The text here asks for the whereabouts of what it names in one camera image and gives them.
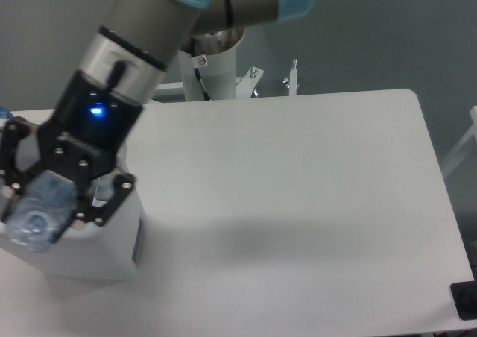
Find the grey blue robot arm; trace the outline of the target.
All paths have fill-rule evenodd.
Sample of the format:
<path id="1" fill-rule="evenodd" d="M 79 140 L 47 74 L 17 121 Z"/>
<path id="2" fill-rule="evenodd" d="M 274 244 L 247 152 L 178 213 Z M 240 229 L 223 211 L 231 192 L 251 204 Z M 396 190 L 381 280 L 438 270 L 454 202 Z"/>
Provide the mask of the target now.
<path id="1" fill-rule="evenodd" d="M 315 0 L 116 0 L 51 116 L 21 117 L 1 129 L 1 221 L 50 172 L 76 196 L 61 227 L 105 224 L 133 188 L 116 155 L 175 54 L 194 35 L 282 22 Z"/>

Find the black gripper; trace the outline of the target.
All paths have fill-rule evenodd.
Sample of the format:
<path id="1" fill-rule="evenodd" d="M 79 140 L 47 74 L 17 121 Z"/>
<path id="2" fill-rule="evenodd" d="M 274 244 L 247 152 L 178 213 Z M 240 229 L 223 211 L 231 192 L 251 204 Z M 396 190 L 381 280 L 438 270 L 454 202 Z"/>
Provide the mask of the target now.
<path id="1" fill-rule="evenodd" d="M 9 220 L 35 178 L 52 171 L 75 183 L 72 222 L 106 225 L 135 188 L 116 155 L 141 112 L 76 71 L 47 121 L 8 119 L 1 129 L 1 220 Z"/>

